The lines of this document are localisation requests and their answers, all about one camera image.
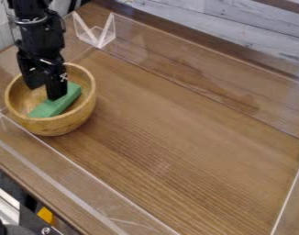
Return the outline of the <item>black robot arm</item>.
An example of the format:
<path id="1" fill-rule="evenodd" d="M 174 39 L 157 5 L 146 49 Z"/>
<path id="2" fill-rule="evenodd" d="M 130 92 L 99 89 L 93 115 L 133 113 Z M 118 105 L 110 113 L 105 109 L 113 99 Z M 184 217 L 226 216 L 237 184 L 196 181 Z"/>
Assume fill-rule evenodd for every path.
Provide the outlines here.
<path id="1" fill-rule="evenodd" d="M 62 49 L 66 47 L 66 23 L 50 9 L 53 0 L 9 0 L 14 23 L 22 37 L 15 40 L 18 63 L 31 90 L 46 86 L 47 97 L 57 100 L 67 94 L 67 68 Z"/>

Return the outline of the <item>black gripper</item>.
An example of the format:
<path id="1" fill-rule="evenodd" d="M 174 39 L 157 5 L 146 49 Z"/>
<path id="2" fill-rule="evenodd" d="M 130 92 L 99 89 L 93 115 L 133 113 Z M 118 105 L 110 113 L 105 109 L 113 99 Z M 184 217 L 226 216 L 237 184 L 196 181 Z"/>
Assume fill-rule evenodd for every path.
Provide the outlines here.
<path id="1" fill-rule="evenodd" d="M 14 18 L 21 35 L 15 39 L 17 57 L 26 85 L 37 89 L 45 85 L 47 97 L 57 100 L 67 94 L 67 68 L 62 49 L 66 47 L 66 23 L 58 13 L 26 13 Z"/>

